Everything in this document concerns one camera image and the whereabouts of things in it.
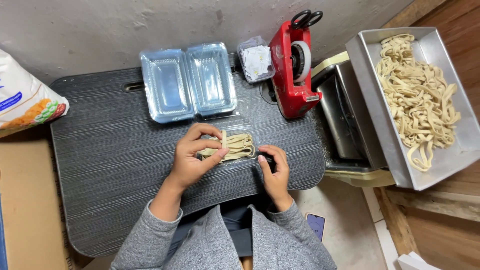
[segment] cardboard box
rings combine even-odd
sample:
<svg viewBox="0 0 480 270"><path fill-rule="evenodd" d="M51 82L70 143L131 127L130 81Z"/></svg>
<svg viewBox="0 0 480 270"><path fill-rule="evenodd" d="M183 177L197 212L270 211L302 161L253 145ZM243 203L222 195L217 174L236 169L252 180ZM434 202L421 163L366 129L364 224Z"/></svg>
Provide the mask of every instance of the cardboard box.
<svg viewBox="0 0 480 270"><path fill-rule="evenodd" d="M57 174L40 125L0 139L2 254L8 270L78 270L71 258Z"/></svg>

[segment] red tape dispenser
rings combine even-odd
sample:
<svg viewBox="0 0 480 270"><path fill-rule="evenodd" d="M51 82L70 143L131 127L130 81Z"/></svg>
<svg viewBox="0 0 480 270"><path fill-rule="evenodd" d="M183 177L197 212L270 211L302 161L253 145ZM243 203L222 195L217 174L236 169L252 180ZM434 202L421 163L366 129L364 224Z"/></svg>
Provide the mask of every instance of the red tape dispenser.
<svg viewBox="0 0 480 270"><path fill-rule="evenodd" d="M305 115L322 98L312 92L310 30L323 17L322 11L304 10L284 22L269 44L276 69L272 78L280 112L285 118Z"/></svg>

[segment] sweater sleeve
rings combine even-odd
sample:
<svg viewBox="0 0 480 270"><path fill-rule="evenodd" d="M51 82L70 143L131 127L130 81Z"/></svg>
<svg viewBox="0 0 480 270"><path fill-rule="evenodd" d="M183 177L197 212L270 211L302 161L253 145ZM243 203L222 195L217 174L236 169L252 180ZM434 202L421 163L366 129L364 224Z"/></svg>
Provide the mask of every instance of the sweater sleeve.
<svg viewBox="0 0 480 270"><path fill-rule="evenodd" d="M180 209L172 222L155 217L149 201L142 215L123 242L110 270L159 270L167 256L173 234L183 215Z"/></svg>
<svg viewBox="0 0 480 270"><path fill-rule="evenodd" d="M295 200L287 210L283 212L275 212L275 210L276 208L273 205L268 210L268 216L271 221L289 231L302 245L306 246L313 253L313 259L317 261L321 269L336 269L330 253L328 253L323 243L313 233L307 221L303 218Z"/></svg>

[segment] finger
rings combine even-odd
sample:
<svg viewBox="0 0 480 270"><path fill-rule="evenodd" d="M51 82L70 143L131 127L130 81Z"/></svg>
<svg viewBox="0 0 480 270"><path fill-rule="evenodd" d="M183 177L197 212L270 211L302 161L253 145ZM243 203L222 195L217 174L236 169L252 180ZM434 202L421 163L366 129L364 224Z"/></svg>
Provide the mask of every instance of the finger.
<svg viewBox="0 0 480 270"><path fill-rule="evenodd" d="M199 139L202 135L210 135L220 140L222 139L222 132L218 128L205 123L193 124L183 138L193 141Z"/></svg>
<svg viewBox="0 0 480 270"><path fill-rule="evenodd" d="M285 153L285 151L278 147L278 146L274 146L274 145L262 145L262 146L259 146L258 148L262 148L262 147L267 147L267 148L271 148L271 149L274 149L276 151L278 151L280 153L280 155L283 157L283 159L285 160L285 162L287 162L287 154Z"/></svg>
<svg viewBox="0 0 480 270"><path fill-rule="evenodd" d="M214 140L209 140L209 139L203 139L203 140L194 140L192 142L189 142L187 144L188 146L188 151L190 153L198 152L201 151L205 148L211 148L211 149L220 149L222 148L222 143L217 142Z"/></svg>
<svg viewBox="0 0 480 270"><path fill-rule="evenodd" d="M222 148L222 144L220 144L220 148L221 149L217 150L213 155L200 162L200 170L202 174L205 174L206 172L208 172L208 170L217 165L222 160L222 158L230 151L230 149L228 148Z"/></svg>
<svg viewBox="0 0 480 270"><path fill-rule="evenodd" d="M267 159L264 156L258 155L258 163L260 164L260 168L264 174L265 181L265 179L267 179L269 176L272 176L272 170L270 169L270 165L268 165Z"/></svg>
<svg viewBox="0 0 480 270"><path fill-rule="evenodd" d="M258 150L272 156L279 171L288 168L287 162L277 150L270 147L258 148Z"/></svg>

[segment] clear plastic container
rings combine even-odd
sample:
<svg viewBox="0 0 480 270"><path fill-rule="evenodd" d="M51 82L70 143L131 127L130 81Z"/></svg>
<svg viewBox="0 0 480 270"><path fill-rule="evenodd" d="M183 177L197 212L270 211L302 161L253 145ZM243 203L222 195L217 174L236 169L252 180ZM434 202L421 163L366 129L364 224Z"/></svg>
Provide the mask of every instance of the clear plastic container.
<svg viewBox="0 0 480 270"><path fill-rule="evenodd" d="M256 82L261 82L261 81L264 81L266 79L270 79L271 77L273 77L275 75L275 68L273 67L273 63L268 66L268 68L267 68L268 72L267 73L264 73L264 74L258 76L256 79L252 79L245 72L245 65L243 64L243 57L242 57L241 52L244 49L251 48L251 47L257 47L259 45L267 46L267 42L265 40L263 40L261 36L256 36L256 37L250 38L249 40L247 40L245 42L240 43L237 47L237 54L238 54L239 59L240 59L240 64L241 64L241 68L243 70L243 74L245 75L245 79L247 79L247 81L251 84L256 83Z"/></svg>
<svg viewBox="0 0 480 270"><path fill-rule="evenodd" d="M189 47L187 63L198 113L208 116L233 111L237 95L225 44Z"/></svg>
<svg viewBox="0 0 480 270"><path fill-rule="evenodd" d="M140 53L150 116L159 123L193 118L185 54L180 49Z"/></svg>

